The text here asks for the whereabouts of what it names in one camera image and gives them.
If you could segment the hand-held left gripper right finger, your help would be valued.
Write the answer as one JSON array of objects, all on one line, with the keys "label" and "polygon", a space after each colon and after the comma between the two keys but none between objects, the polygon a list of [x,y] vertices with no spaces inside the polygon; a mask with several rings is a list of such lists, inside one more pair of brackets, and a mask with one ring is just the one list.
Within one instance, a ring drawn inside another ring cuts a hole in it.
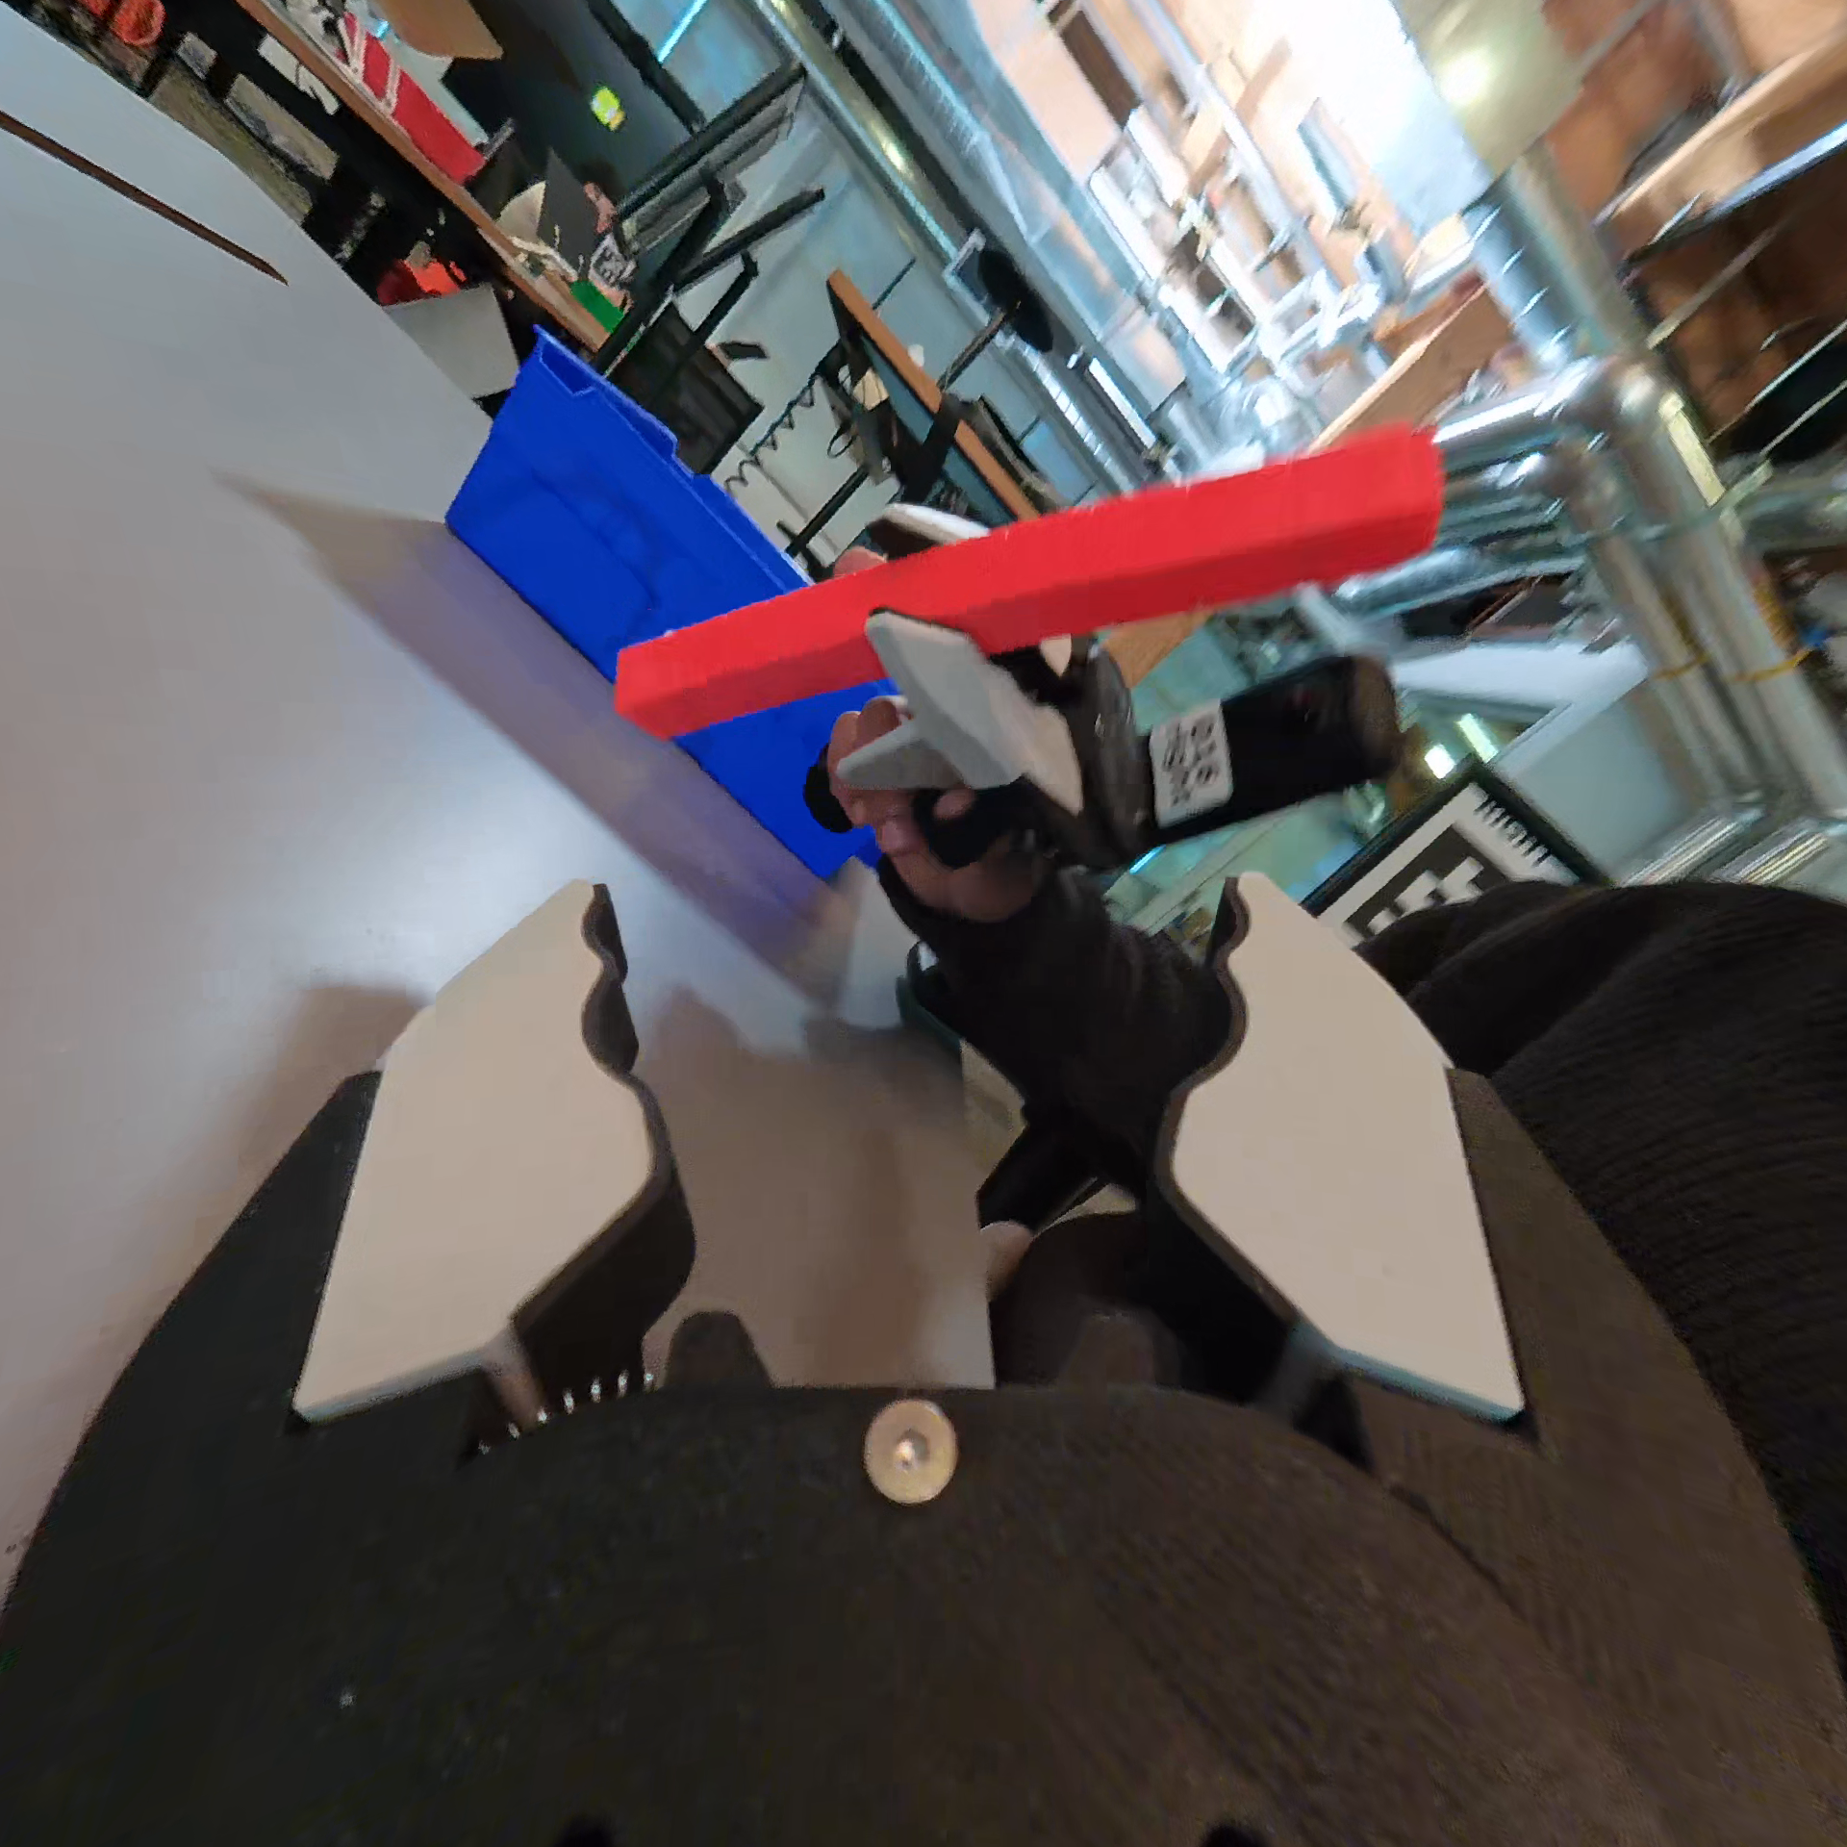
[{"label": "hand-held left gripper right finger", "polygon": [[1394,989],[1274,882],[1221,893],[1228,1044],[1170,1100],[1161,1202],[1282,1328],[1255,1402],[1300,1424],[1333,1382],[1508,1429],[1526,1393],[1454,1100]]}]

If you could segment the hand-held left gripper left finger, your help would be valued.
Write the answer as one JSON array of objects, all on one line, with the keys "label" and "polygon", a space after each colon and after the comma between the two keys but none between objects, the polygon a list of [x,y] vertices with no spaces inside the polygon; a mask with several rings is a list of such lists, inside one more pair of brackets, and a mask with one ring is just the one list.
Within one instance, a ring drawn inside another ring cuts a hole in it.
[{"label": "hand-held left gripper left finger", "polygon": [[522,1434],[642,1389],[698,1237],[626,976],[609,891],[574,882],[386,1053],[297,1417],[475,1379]]}]

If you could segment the red snap cube stick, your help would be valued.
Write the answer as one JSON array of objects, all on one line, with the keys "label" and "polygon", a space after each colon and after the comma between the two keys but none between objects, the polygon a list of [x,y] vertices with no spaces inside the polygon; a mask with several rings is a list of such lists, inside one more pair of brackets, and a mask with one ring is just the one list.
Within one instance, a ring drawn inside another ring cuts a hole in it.
[{"label": "red snap cube stick", "polygon": [[967,635],[986,656],[1085,632],[1261,602],[1430,549],[1444,505],[1430,428],[1363,432],[1230,478],[1010,524],[786,591],[625,649],[617,714],[661,739],[883,677],[875,611]]}]

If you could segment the blue bin with marker sticker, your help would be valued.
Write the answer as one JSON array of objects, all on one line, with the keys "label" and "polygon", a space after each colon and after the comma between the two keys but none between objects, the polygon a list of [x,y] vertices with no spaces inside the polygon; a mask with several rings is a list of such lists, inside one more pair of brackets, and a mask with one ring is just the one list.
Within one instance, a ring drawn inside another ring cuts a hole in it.
[{"label": "blue bin with marker sticker", "polygon": [[[623,649],[810,585],[658,418],[538,331],[446,514],[449,528],[604,677]],[[822,826],[805,799],[866,682],[677,739],[818,877],[875,867],[874,834]]]}]

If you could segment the black monitor on arm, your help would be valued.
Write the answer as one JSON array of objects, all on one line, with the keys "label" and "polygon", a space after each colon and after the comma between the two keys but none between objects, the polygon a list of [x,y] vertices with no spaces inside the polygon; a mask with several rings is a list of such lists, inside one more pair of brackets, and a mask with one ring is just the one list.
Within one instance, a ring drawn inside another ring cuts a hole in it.
[{"label": "black monitor on arm", "polygon": [[822,192],[723,230],[745,205],[751,167],[792,131],[805,87],[808,71],[786,62],[655,162],[619,198],[585,265],[590,289],[607,301],[658,306],[810,213]]}]

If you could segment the person's right hand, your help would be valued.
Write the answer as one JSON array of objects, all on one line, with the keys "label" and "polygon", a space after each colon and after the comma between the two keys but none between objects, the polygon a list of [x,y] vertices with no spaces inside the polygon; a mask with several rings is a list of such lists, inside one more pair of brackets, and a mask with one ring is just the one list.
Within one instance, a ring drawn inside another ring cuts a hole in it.
[{"label": "person's right hand", "polygon": [[828,788],[845,815],[874,834],[883,891],[912,932],[923,935],[939,920],[998,925],[1027,911],[1038,895],[1048,877],[1038,859],[998,842],[982,862],[952,868],[933,855],[908,791],[865,791],[842,778],[841,767],[850,757],[900,729],[908,720],[908,704],[895,698],[880,698],[841,714],[822,755]]}]

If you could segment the wooden-top standing desk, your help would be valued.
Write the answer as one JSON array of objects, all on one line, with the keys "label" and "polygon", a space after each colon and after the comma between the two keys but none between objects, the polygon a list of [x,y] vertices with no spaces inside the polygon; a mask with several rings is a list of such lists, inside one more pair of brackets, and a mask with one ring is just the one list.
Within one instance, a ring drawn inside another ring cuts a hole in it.
[{"label": "wooden-top standing desk", "polygon": [[961,397],[934,380],[842,269],[828,272],[825,296],[838,339],[822,358],[822,392],[869,479],[893,483],[905,503],[982,528],[1066,505],[1002,418],[984,397]]}]

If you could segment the framed marker sign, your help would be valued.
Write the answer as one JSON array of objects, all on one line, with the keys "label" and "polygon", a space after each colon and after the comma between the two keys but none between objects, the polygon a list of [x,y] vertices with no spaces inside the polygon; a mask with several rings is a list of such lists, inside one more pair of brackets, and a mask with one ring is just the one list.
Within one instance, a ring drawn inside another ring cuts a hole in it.
[{"label": "framed marker sign", "polygon": [[1504,887],[1604,887],[1605,871],[1475,757],[1392,820],[1300,905],[1351,945]]}]

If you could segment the black computer case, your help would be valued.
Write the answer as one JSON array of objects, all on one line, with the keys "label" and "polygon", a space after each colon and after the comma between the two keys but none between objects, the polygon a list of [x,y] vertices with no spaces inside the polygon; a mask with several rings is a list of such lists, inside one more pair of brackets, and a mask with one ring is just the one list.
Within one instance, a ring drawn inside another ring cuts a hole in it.
[{"label": "black computer case", "polygon": [[679,460],[700,475],[718,471],[764,411],[673,303],[635,337],[609,378],[673,434]]}]

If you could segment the grey panel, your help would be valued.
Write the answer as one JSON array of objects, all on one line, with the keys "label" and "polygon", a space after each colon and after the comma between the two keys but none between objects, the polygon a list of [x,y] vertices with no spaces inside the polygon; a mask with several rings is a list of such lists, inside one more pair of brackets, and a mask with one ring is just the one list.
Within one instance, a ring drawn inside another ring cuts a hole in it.
[{"label": "grey panel", "polygon": [[514,388],[522,360],[495,289],[426,295],[386,314],[468,401],[502,397]]}]

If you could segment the long wooden desk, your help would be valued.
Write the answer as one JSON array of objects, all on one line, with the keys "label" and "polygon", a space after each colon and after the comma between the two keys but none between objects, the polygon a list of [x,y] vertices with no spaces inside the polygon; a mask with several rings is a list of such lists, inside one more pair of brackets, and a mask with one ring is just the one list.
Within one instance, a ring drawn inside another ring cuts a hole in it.
[{"label": "long wooden desk", "polygon": [[419,135],[394,112],[401,102],[404,77],[391,52],[383,50],[383,85],[374,91],[368,72],[366,43],[374,40],[363,28],[347,31],[343,19],[325,35],[297,17],[289,7],[265,3],[239,3],[239,10],[255,26],[285,46],[287,56],[308,71],[343,107],[357,125],[381,141],[408,171],[445,200],[446,217],[468,227],[468,235],[482,247],[497,270],[517,289],[557,329],[584,352],[599,350],[609,328],[581,301],[574,278],[563,258],[543,245],[511,237],[482,206],[470,190],[432,159]]}]

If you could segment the red storage bin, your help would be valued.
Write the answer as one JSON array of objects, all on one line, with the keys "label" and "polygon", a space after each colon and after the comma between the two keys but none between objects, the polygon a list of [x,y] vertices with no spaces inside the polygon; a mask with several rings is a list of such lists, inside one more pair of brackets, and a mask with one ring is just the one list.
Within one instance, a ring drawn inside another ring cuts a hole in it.
[{"label": "red storage bin", "polygon": [[419,151],[453,183],[473,183],[487,164],[478,136],[420,77],[419,59],[383,19],[345,8],[336,23],[345,74],[381,106]]}]

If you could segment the open cardboard box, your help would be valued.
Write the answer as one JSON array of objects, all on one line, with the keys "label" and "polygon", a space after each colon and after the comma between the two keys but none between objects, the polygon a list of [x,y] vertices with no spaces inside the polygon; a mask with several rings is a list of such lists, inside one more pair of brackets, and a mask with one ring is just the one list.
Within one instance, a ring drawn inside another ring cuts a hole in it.
[{"label": "open cardboard box", "polygon": [[374,3],[390,28],[419,56],[497,62],[502,41],[473,3]]}]

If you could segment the silver duct with elbow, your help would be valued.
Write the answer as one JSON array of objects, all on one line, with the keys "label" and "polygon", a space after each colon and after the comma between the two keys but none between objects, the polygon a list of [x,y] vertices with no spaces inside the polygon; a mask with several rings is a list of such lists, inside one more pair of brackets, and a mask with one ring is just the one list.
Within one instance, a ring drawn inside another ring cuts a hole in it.
[{"label": "silver duct with elbow", "polygon": [[1543,143],[1462,219],[1488,300],[1540,377],[1438,428],[1448,472],[1562,505],[1699,799],[1637,879],[1843,876],[1843,721],[1595,223]]}]

